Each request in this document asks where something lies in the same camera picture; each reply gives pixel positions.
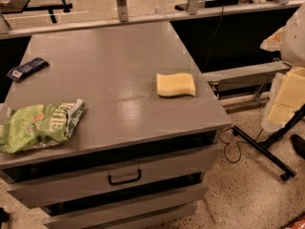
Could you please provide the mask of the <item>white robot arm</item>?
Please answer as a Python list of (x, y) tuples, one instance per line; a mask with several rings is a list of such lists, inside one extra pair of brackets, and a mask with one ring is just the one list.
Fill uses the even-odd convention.
[(287, 73), (277, 73), (272, 82), (261, 127), (267, 132), (282, 128), (305, 104), (305, 4), (286, 25), (264, 39), (260, 48), (280, 52), (281, 60), (292, 65)]

